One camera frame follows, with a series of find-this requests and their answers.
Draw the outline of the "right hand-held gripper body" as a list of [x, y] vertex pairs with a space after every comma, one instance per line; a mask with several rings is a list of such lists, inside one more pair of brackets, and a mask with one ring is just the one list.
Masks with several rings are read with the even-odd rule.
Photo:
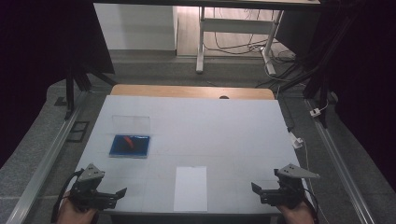
[[319, 174], [305, 170], [292, 163], [283, 168], [276, 169], [278, 177], [279, 198], [275, 205], [286, 205], [289, 209], [295, 208], [304, 198], [304, 178], [320, 178]]

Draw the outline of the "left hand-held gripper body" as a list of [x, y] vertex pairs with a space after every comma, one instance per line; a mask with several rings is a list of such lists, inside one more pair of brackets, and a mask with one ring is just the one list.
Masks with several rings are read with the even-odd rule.
[[80, 210], [106, 209], [106, 198], [97, 191], [105, 173], [90, 163], [78, 176], [70, 190], [70, 201]]

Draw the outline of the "blue case with clear lid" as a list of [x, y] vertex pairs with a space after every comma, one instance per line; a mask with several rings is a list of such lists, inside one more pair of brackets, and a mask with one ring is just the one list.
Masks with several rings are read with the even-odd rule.
[[[113, 116], [114, 138], [109, 151], [110, 157], [146, 158], [149, 154], [150, 118], [142, 116]], [[123, 136], [129, 136], [134, 149], [130, 149]]]

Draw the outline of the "person's right hand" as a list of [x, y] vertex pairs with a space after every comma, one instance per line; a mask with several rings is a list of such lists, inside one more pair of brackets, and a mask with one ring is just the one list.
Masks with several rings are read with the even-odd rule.
[[286, 224], [315, 224], [311, 210], [305, 203], [300, 203], [293, 209], [286, 205], [276, 207], [285, 219]]

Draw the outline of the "person's left hand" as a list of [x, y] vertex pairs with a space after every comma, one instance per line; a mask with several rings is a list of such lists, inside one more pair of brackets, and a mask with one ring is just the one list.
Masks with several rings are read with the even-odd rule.
[[60, 206], [56, 224], [91, 224], [96, 214], [96, 209], [88, 209], [85, 212], [79, 211], [65, 197]]

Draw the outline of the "white plug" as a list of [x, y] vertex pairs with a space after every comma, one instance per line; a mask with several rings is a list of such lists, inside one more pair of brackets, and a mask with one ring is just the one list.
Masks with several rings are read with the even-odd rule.
[[295, 149], [303, 146], [304, 140], [300, 137], [296, 137], [293, 133], [290, 133], [290, 140], [291, 140], [292, 146]]

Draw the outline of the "white paper sheet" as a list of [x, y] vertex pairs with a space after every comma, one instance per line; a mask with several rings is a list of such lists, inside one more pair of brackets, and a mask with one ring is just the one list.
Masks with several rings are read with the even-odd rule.
[[174, 211], [206, 212], [207, 184], [205, 166], [177, 167]]

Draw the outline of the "white table mat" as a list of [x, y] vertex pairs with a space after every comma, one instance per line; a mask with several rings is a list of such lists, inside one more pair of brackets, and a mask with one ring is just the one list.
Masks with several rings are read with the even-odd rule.
[[[150, 118], [148, 156], [110, 157], [113, 116]], [[109, 95], [78, 162], [105, 176], [102, 192], [127, 188], [117, 214], [274, 214], [251, 183], [278, 188], [276, 169], [298, 159], [276, 100]], [[177, 167], [205, 166], [206, 212], [175, 212]]]

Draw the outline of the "black metal stand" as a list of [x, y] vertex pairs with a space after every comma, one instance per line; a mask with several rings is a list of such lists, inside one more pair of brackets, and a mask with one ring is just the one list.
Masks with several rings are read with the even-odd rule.
[[75, 110], [74, 86], [77, 85], [81, 91], [90, 91], [92, 84], [88, 78], [88, 74], [98, 77], [111, 87], [117, 85], [117, 82], [106, 76], [104, 73], [93, 68], [87, 63], [72, 63], [66, 75], [66, 114], [64, 119], [68, 120]]
[[298, 56], [299, 64], [305, 69], [304, 73], [294, 77], [279, 89], [280, 91], [288, 90], [308, 79], [303, 96], [306, 99], [313, 98], [318, 91], [320, 92], [319, 107], [322, 111], [318, 120], [324, 128], [327, 127], [326, 108], [331, 76], [330, 61], [355, 18], [352, 12], [340, 12], [334, 15], [330, 12], [318, 13], [317, 18], [312, 21], [314, 27], [309, 41], [309, 51]]

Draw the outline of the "wooden table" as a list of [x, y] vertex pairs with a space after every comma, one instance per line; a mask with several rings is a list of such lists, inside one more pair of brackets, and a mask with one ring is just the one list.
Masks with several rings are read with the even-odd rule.
[[210, 99], [244, 99], [244, 100], [274, 100], [275, 99], [273, 92], [269, 89], [161, 86], [161, 85], [118, 84], [112, 88], [110, 94], [129, 95], [129, 96], [185, 97], [185, 98], [210, 98]]

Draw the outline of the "dark curtain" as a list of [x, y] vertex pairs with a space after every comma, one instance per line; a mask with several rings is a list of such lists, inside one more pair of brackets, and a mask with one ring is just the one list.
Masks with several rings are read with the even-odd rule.
[[72, 68], [114, 72], [94, 0], [0, 0], [0, 167]]
[[396, 190], [396, 0], [341, 2], [357, 17], [328, 65], [335, 111]]

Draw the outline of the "white cabinet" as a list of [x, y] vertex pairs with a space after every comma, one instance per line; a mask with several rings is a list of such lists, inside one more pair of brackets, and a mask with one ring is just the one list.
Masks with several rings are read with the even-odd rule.
[[109, 49], [177, 49], [176, 7], [95, 3], [94, 8]]

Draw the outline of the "black floor frame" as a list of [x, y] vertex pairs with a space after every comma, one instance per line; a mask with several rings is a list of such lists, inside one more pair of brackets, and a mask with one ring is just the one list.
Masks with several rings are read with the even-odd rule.
[[67, 136], [66, 141], [71, 143], [81, 143], [88, 131], [90, 123], [88, 121], [76, 121]]

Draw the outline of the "white desk frame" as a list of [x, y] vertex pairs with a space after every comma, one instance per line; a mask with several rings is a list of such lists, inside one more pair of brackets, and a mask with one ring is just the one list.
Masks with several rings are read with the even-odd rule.
[[199, 43], [196, 61], [196, 73], [202, 74], [204, 71], [204, 34], [205, 32], [233, 33], [268, 35], [264, 47], [260, 48], [260, 53], [264, 60], [266, 72], [274, 75], [276, 70], [270, 58], [270, 50], [274, 42], [276, 31], [283, 11], [279, 10], [271, 21], [249, 21], [235, 19], [216, 19], [205, 17], [205, 7], [200, 7], [199, 12]]

